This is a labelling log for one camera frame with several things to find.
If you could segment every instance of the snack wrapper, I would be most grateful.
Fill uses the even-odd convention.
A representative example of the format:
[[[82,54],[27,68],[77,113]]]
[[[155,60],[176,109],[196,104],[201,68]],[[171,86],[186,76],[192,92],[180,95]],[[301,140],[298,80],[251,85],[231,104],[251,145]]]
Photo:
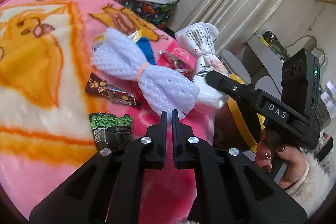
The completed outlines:
[[[207,115],[216,113],[228,99],[228,95],[210,87],[205,81],[205,76],[212,70],[228,76],[227,69],[215,55],[214,44],[218,33],[214,25],[203,22],[192,24],[175,33],[179,46],[197,58],[193,82],[200,92],[195,108]]]
[[[94,73],[90,74],[90,78],[85,87],[85,92],[102,96],[117,104],[139,106],[139,102],[132,94],[118,89],[109,82],[99,78]]]
[[[142,29],[135,31],[128,36],[128,38],[131,39],[134,43],[136,43],[141,37],[143,37]]]
[[[130,115],[119,118],[100,112],[89,114],[89,119],[98,152],[103,148],[123,149],[131,142],[133,119]]]

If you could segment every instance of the chocolate bar wrapper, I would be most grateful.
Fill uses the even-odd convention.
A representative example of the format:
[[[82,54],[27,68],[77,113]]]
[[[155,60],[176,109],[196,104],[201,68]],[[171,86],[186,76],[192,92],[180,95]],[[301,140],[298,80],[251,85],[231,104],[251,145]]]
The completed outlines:
[[[102,96],[117,104],[139,106],[139,102],[132,94],[118,89],[109,82],[99,78],[94,73],[90,74],[90,78],[85,87],[85,92]]]
[[[130,115],[117,117],[100,112],[89,114],[89,119],[97,151],[123,149],[132,141],[133,119]]]

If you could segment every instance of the floral bag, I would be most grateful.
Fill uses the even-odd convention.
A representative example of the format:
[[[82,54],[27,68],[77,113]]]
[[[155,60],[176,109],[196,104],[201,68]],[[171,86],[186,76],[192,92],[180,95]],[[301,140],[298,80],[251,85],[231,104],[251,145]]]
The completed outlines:
[[[168,20],[170,18],[170,13],[176,4],[159,4],[147,1],[137,1],[137,0],[122,0],[121,4],[126,8],[130,9],[137,16],[141,17],[145,21],[152,23],[154,26],[161,30],[166,28]]]

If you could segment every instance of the orange rubber band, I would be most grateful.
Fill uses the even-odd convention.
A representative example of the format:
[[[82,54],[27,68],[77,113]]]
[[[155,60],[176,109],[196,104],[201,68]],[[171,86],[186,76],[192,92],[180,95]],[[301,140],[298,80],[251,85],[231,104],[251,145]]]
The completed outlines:
[[[143,73],[143,71],[145,70],[145,68],[147,68],[148,66],[150,65],[150,63],[146,62],[146,63],[143,63],[141,65],[141,67],[138,69],[138,72],[136,73],[136,76],[135,76],[135,81],[137,82],[141,76],[141,74]]]

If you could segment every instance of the yellow object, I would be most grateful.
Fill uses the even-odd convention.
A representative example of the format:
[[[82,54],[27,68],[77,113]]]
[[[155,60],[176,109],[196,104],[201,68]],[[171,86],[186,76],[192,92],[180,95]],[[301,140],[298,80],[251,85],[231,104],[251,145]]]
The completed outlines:
[[[43,21],[64,10],[24,10],[0,25],[6,27],[0,40],[0,86],[16,90],[41,108],[58,106],[63,66],[62,50],[51,34],[55,28]]]
[[[232,80],[235,80],[237,81],[238,83],[240,84],[244,84],[244,81],[241,80],[237,75],[235,74],[230,74],[229,75],[229,78],[232,79]],[[246,122],[244,121],[244,118],[239,110],[239,107],[238,107],[238,104],[237,102],[232,99],[232,98],[229,98],[228,101],[227,101],[227,105],[230,109],[230,112],[232,114],[232,117],[236,123],[236,126],[239,130],[239,133],[241,134],[241,136],[243,137],[245,143],[248,145],[248,147],[254,152],[256,153],[257,152],[257,143],[256,141],[254,140],[250,130],[248,129],[247,125],[246,125]],[[263,125],[263,122],[265,120],[265,117],[258,115],[258,119],[259,119],[259,122],[260,122],[260,125],[261,125],[261,129],[265,128],[264,125]]]
[[[259,40],[266,46],[269,47],[269,44],[266,42],[266,40],[263,37],[259,37]]]
[[[168,39],[163,34],[157,34],[153,24],[144,21],[131,10],[125,7],[114,8],[113,5],[103,7],[104,12],[98,14],[89,14],[99,20],[107,27],[115,28],[126,35],[131,35],[135,31],[142,30],[142,36],[151,41],[158,41],[160,38]]]
[[[134,33],[130,34],[129,39],[131,39],[134,43],[137,43],[140,37],[143,37],[142,35],[142,29],[135,31]]]

